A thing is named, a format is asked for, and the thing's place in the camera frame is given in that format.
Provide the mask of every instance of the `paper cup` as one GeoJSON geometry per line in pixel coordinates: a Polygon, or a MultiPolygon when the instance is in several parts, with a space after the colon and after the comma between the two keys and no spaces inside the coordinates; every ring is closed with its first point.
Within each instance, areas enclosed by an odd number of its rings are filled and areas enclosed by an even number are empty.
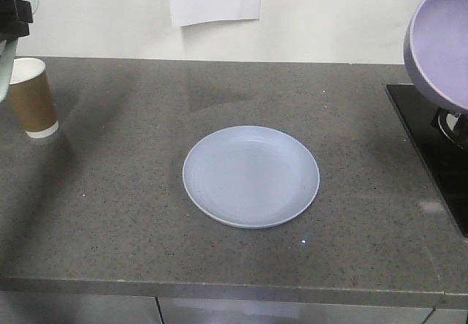
{"type": "Polygon", "coordinates": [[[40,59],[15,60],[7,102],[29,137],[39,139],[57,131],[56,109],[40,59]]]}

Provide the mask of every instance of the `plate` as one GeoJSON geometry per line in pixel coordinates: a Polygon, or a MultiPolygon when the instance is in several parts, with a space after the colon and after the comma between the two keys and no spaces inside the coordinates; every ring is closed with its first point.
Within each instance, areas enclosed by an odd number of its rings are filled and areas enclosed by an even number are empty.
{"type": "Polygon", "coordinates": [[[193,203],[233,227],[288,222],[315,198],[320,174],[309,150],[283,132],[230,127],[199,141],[185,159],[183,180],[193,203]]]}

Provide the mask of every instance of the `countertop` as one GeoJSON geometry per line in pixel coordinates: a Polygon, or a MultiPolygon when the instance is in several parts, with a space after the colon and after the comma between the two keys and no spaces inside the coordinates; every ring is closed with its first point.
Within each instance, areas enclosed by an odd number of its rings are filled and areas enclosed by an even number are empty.
{"type": "Polygon", "coordinates": [[[0,290],[468,309],[468,243],[385,91],[404,66],[42,59],[60,132],[29,139],[0,104],[0,290]],[[320,167],[284,225],[185,193],[190,148],[247,124],[320,167]]]}

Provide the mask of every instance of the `gray cabinet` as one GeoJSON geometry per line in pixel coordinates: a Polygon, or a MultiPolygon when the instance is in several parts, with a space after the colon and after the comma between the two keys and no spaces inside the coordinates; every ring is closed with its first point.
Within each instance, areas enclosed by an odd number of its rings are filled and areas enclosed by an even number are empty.
{"type": "Polygon", "coordinates": [[[424,324],[467,324],[468,311],[436,309],[424,324]]]}
{"type": "Polygon", "coordinates": [[[159,298],[165,324],[421,324],[430,308],[159,298]]]}
{"type": "Polygon", "coordinates": [[[0,323],[161,324],[152,297],[0,292],[0,323]]]}

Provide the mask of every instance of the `purple bowl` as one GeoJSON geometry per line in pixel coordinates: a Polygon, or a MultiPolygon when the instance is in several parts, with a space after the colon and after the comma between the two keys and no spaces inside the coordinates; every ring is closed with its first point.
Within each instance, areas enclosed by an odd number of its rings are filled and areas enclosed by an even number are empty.
{"type": "Polygon", "coordinates": [[[404,39],[404,64],[425,97],[468,114],[468,0],[423,0],[404,39]]]}

